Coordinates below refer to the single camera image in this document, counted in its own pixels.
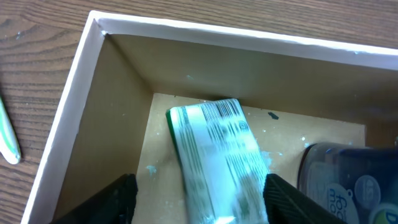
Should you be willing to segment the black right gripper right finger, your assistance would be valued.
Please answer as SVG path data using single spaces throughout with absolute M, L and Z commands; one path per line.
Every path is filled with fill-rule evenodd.
M 263 198 L 270 224 L 344 224 L 277 174 L 266 175 Z

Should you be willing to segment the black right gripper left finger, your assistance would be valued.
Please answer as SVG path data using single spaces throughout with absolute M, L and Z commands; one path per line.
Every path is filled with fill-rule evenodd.
M 130 224 L 138 187 L 134 174 L 124 174 L 51 224 Z

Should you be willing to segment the green white soap box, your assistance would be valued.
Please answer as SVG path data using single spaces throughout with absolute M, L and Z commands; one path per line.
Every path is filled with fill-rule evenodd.
M 239 101 L 173 107 L 167 124 L 190 223 L 267 223 L 268 168 Z

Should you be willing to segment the dark bottle with clear cap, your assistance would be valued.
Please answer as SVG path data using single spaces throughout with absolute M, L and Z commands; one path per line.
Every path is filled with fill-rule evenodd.
M 312 144 L 297 187 L 346 223 L 397 223 L 397 148 Z

